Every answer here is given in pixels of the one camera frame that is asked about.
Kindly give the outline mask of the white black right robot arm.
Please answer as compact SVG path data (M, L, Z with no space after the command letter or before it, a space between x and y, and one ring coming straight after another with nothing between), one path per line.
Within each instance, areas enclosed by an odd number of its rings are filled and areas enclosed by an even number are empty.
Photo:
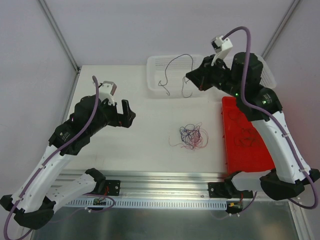
M300 154L287 127L283 107L276 93L261 84L264 63L250 53L237 53L231 67L214 55L188 72L186 78L200 91L212 87L235 97L236 106L261 136L274 163L274 168L261 172L236 171L223 183L226 197L236 197L242 191L264 192L273 200L292 200L320 178L320 171L311 168Z

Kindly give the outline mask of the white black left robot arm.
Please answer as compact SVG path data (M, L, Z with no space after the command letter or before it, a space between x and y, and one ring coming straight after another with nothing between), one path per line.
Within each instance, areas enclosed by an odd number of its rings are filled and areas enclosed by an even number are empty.
M83 97L74 107L69 119L59 125L49 139L42 160L21 189L4 195L1 206L14 214L14 220L22 227L38 230L45 226L61 207L81 195L106 193L105 176L90 168L72 183L51 189L61 171L86 145L90 138L106 126L129 128L136 114L129 101L123 99L122 113L117 104L111 104L95 95Z

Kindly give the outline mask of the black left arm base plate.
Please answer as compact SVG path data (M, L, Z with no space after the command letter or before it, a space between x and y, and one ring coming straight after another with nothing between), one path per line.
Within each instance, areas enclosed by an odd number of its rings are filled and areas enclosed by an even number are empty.
M104 180L99 190L99 194L104 196L119 196L120 190L121 190L120 180Z

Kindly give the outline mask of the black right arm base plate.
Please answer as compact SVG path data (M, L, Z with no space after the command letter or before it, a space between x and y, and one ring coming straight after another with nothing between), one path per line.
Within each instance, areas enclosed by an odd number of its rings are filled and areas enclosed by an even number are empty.
M226 182L209 182L207 186L210 198L251 199L254 196L252 191L237 190L232 184L228 184Z

